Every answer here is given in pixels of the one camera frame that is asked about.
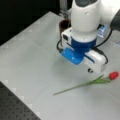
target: flower stem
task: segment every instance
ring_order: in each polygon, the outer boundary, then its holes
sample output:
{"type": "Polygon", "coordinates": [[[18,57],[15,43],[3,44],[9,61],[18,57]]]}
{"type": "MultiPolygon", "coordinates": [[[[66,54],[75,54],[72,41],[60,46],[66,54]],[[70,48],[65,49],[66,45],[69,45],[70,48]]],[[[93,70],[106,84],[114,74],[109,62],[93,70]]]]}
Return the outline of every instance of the flower stem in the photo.
{"type": "Polygon", "coordinates": [[[81,85],[77,85],[75,87],[68,88],[68,89],[65,89],[63,91],[57,92],[53,95],[58,95],[58,94],[61,94],[61,93],[64,93],[64,92],[67,92],[67,91],[70,91],[70,90],[73,90],[73,89],[76,89],[76,88],[79,88],[79,87],[87,86],[87,85],[90,85],[90,84],[93,84],[93,83],[94,83],[94,81],[90,81],[90,82],[87,82],[87,83],[84,83],[84,84],[81,84],[81,85]]]}

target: blue gripper part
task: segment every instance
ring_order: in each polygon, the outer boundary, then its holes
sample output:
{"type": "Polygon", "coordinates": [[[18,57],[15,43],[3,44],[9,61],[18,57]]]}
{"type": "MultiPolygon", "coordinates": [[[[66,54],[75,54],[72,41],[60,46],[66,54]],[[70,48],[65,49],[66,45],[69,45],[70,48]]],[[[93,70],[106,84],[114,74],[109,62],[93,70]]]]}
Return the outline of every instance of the blue gripper part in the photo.
{"type": "Polygon", "coordinates": [[[84,54],[77,53],[69,48],[65,48],[61,54],[75,65],[80,64],[84,58],[84,54]]]}

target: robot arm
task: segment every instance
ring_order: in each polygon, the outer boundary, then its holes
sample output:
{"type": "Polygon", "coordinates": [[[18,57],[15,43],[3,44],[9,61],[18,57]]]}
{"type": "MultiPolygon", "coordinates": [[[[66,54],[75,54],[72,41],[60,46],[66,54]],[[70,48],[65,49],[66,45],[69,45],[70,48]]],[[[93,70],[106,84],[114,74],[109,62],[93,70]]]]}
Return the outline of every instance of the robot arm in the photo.
{"type": "Polygon", "coordinates": [[[92,70],[103,71],[106,57],[92,48],[96,46],[99,24],[108,24],[120,31],[119,0],[110,4],[109,0],[73,0],[71,28],[62,36],[62,56],[78,65],[84,62],[92,70]]]}

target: table surface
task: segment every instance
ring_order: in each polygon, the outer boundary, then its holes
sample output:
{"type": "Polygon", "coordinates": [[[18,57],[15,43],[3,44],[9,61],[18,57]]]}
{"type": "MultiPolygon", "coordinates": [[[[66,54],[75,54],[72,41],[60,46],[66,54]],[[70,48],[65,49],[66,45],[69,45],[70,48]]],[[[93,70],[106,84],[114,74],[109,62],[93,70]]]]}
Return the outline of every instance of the table surface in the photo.
{"type": "MultiPolygon", "coordinates": [[[[59,16],[49,12],[0,47],[0,80],[42,120],[119,120],[120,79],[53,96],[103,74],[89,74],[84,64],[65,60],[56,50],[59,16]]],[[[109,58],[104,71],[120,70],[120,47],[110,41],[101,47],[109,58]]]]}

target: black cable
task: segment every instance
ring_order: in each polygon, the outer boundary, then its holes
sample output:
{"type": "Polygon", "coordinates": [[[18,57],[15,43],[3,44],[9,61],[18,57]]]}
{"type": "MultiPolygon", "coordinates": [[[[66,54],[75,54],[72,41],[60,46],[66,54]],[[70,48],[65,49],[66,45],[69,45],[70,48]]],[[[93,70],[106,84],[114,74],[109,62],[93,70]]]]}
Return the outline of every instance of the black cable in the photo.
{"type": "Polygon", "coordinates": [[[110,36],[112,35],[112,32],[113,32],[113,30],[111,29],[108,37],[107,37],[102,43],[98,44],[97,46],[95,46],[95,47],[93,47],[93,48],[100,47],[100,46],[103,45],[105,42],[107,42],[108,39],[110,38],[110,36]]]}
{"type": "Polygon", "coordinates": [[[98,52],[99,54],[101,54],[101,55],[103,55],[103,56],[105,57],[105,59],[106,59],[105,64],[107,64],[107,63],[109,62],[107,56],[105,55],[105,53],[104,53],[102,50],[100,50],[100,49],[98,49],[98,48],[92,48],[92,50],[98,52]]]}
{"type": "Polygon", "coordinates": [[[63,51],[62,48],[59,48],[59,44],[61,43],[61,39],[58,41],[57,45],[56,45],[56,48],[57,50],[61,53],[63,51]]]}

